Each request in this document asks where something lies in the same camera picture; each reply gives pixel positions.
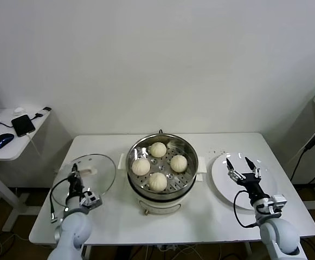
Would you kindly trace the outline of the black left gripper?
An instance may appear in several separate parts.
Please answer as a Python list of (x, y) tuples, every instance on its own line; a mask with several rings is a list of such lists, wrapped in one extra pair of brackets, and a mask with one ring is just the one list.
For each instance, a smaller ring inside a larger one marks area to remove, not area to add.
[(73, 197), (81, 199), (83, 194), (83, 181), (77, 163), (73, 164), (67, 180), (69, 182), (69, 189), (66, 199), (71, 199)]

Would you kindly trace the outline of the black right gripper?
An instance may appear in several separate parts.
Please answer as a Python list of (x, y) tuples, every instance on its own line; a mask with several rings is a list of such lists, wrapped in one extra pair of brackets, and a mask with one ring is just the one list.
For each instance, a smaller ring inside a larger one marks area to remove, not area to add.
[(238, 181), (238, 185), (243, 186), (247, 190), (250, 198), (250, 204), (251, 206), (253, 206), (253, 204), (256, 203), (258, 200), (269, 198), (270, 196), (264, 193), (263, 189), (260, 186), (260, 168), (257, 168), (256, 165), (249, 158), (245, 157), (245, 160), (253, 173), (239, 173), (234, 169), (230, 160), (227, 158), (226, 163), (228, 175), (233, 181)]

